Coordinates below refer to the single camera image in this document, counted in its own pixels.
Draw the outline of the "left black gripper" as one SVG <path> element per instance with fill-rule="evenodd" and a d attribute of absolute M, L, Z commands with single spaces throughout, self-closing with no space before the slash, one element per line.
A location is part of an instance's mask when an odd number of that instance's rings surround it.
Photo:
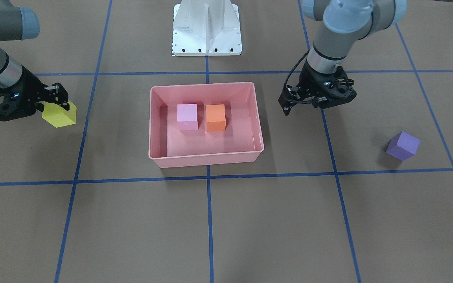
<path fill-rule="evenodd" d="M 357 93 L 354 80 L 349 79 L 342 66 L 335 72 L 317 72 L 304 63 L 297 88 L 283 88 L 278 102 L 285 116 L 296 104 L 311 104 L 314 108 L 330 108 L 353 101 Z"/>

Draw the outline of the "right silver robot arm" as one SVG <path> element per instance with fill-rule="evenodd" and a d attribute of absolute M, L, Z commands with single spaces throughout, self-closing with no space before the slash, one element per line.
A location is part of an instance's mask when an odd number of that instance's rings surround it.
<path fill-rule="evenodd" d="M 39 36 L 40 23 L 28 7 L 0 0 L 0 42 Z M 36 112 L 54 127 L 75 124 L 77 108 L 60 84 L 43 84 L 32 72 L 0 48 L 0 121 L 26 118 Z"/>

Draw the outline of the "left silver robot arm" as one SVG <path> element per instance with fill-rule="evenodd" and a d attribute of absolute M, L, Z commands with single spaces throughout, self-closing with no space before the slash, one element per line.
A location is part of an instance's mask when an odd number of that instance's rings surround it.
<path fill-rule="evenodd" d="M 298 104 L 331 108 L 356 98 L 354 80 L 342 64 L 356 41 L 399 22 L 406 0 L 303 0 L 302 13 L 320 27 L 303 64 L 296 86 L 284 82 L 278 102 L 285 115 Z"/>

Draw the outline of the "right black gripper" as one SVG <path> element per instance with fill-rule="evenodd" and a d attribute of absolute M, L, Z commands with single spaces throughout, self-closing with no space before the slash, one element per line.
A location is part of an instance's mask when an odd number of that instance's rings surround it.
<path fill-rule="evenodd" d="M 68 91 L 61 83 L 43 84 L 36 75 L 23 69 L 20 79 L 13 86 L 0 84 L 0 121 L 10 121 L 43 111 L 40 101 L 53 103 L 70 110 Z"/>

